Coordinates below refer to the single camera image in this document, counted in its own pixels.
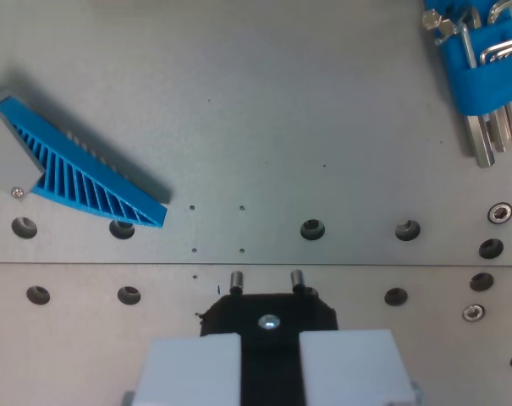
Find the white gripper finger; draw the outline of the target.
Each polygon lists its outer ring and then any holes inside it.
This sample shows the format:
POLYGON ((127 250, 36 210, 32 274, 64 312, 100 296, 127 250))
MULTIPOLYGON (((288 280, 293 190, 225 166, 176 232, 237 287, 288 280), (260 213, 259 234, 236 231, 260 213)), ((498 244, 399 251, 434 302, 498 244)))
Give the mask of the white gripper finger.
POLYGON ((307 405, 417 404, 387 329, 302 332, 300 360, 307 405))
POLYGON ((159 338, 151 342, 134 405, 241 404, 237 333, 159 338))

